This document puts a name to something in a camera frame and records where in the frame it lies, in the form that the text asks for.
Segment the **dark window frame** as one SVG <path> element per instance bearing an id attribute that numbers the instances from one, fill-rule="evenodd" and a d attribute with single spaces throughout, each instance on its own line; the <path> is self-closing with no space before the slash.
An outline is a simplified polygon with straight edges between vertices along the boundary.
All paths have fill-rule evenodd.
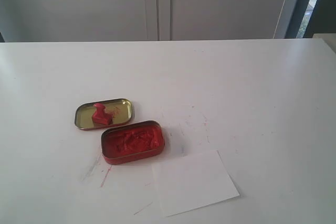
<path id="1" fill-rule="evenodd" d="M 285 38 L 296 38 L 309 0 L 296 0 Z M 312 38 L 314 34 L 335 33 L 335 0 L 317 0 L 303 38 Z"/>

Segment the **red rubber stamp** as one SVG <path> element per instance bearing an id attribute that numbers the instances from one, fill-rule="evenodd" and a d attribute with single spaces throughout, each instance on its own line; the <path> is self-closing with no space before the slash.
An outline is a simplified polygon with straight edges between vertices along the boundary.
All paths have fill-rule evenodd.
<path id="1" fill-rule="evenodd" d="M 112 116 L 105 111 L 105 105 L 95 103 L 93 106 L 96 108 L 96 111 L 92 115 L 92 121 L 98 124 L 109 125 L 112 122 Z"/>

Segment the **beige side table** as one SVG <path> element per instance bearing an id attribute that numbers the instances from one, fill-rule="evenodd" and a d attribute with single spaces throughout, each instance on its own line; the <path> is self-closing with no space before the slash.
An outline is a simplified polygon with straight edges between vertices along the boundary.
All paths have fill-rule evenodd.
<path id="1" fill-rule="evenodd" d="M 336 52 L 336 33 L 317 33 L 313 35 L 313 38 L 321 38 L 324 42 Z"/>

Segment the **white cabinet doors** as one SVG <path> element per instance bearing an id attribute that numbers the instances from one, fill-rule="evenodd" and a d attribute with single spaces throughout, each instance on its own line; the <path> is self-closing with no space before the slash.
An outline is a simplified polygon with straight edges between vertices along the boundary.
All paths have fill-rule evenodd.
<path id="1" fill-rule="evenodd" d="M 284 38 L 296 0 L 1 0 L 6 42 Z"/>

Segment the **white paper sheet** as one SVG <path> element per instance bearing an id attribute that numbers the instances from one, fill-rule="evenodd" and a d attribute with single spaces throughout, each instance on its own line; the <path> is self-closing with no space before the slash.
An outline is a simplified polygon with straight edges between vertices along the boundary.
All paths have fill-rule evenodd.
<path id="1" fill-rule="evenodd" d="M 152 172 L 165 217 L 240 196 L 217 150 L 155 163 Z"/>

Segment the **gold tin lid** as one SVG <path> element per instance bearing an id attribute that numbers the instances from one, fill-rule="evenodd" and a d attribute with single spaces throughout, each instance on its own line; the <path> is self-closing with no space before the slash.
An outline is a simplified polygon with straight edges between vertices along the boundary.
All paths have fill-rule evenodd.
<path id="1" fill-rule="evenodd" d="M 80 130 L 122 126 L 131 119 L 132 103 L 127 99 L 85 103 L 75 112 L 75 126 Z"/>

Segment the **red ink pad tin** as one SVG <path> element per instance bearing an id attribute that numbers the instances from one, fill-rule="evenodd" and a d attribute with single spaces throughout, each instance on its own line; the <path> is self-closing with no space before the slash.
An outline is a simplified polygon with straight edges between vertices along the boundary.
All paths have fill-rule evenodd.
<path id="1" fill-rule="evenodd" d="M 165 140 L 158 122 L 149 120 L 104 131 L 101 147 L 108 164 L 120 165 L 161 154 Z"/>

